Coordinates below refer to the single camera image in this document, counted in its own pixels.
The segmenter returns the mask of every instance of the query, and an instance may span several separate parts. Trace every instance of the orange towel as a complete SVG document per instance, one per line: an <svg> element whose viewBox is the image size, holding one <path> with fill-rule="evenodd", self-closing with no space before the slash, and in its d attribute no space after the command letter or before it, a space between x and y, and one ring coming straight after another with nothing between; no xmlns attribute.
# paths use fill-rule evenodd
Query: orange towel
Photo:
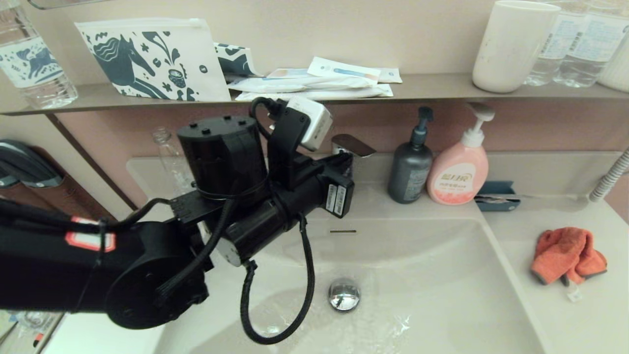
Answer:
<svg viewBox="0 0 629 354"><path fill-rule="evenodd" d="M544 284L567 277L577 284L607 271L592 232L576 227L545 231L537 240L531 272Z"/></svg>

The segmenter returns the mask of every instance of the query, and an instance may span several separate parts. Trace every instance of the sink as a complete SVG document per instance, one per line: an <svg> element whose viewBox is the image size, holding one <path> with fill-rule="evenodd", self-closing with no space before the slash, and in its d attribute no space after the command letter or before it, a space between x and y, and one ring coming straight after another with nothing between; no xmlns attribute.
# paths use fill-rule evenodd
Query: sink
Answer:
<svg viewBox="0 0 629 354"><path fill-rule="evenodd" d="M206 275L209 298L166 325L155 353L549 353L475 205L457 209L423 198L409 209L382 193L357 186L353 212L344 219L320 211L309 216L316 290L290 338L262 346L245 336L239 316L245 270L216 253L216 269ZM254 259L251 319L260 334L272 336L303 302L306 269L297 228ZM341 277L355 280L361 291L359 306L348 313L327 301L329 285Z"/></svg>

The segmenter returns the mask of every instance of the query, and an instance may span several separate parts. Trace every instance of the soap dispenser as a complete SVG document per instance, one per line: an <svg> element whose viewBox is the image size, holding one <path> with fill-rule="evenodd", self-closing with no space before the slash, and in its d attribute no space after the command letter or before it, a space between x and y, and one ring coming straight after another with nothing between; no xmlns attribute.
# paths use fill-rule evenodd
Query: soap dispenser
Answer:
<svg viewBox="0 0 629 354"><path fill-rule="evenodd" d="M395 150L389 177L389 196L402 204L419 199L433 161L432 151L424 145L426 123L432 122L433 111L420 107L419 116L420 123L413 129L411 140Z"/></svg>
<svg viewBox="0 0 629 354"><path fill-rule="evenodd" d="M474 199L487 179L489 163L482 147L485 135L481 125L492 120L496 111L481 103L466 105L476 116L476 125L463 133L460 142L437 156L428 175L426 189L437 203L465 204Z"/></svg>

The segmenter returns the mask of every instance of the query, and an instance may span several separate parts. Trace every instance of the chrome faucet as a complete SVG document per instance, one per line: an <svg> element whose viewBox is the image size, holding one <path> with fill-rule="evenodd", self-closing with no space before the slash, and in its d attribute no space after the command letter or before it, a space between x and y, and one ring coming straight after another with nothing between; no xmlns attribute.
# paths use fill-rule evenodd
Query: chrome faucet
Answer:
<svg viewBox="0 0 629 354"><path fill-rule="evenodd" d="M337 134L332 137L332 154L337 155L342 152L352 154L352 156L369 157L376 153L376 150L356 139L349 134ZM345 177L353 178L353 159L350 167L343 173Z"/></svg>

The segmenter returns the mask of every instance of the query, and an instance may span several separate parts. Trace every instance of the pink soap bottle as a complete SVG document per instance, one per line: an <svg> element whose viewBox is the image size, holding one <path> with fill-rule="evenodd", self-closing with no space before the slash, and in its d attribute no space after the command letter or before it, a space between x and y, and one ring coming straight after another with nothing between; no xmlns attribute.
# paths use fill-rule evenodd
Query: pink soap bottle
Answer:
<svg viewBox="0 0 629 354"><path fill-rule="evenodd" d="M489 163L482 147L485 135L481 125L492 120L493 108L480 103L467 103L478 121L463 133L461 141L443 151L428 175L426 189L432 200L445 205L465 204L474 199L487 179Z"/></svg>

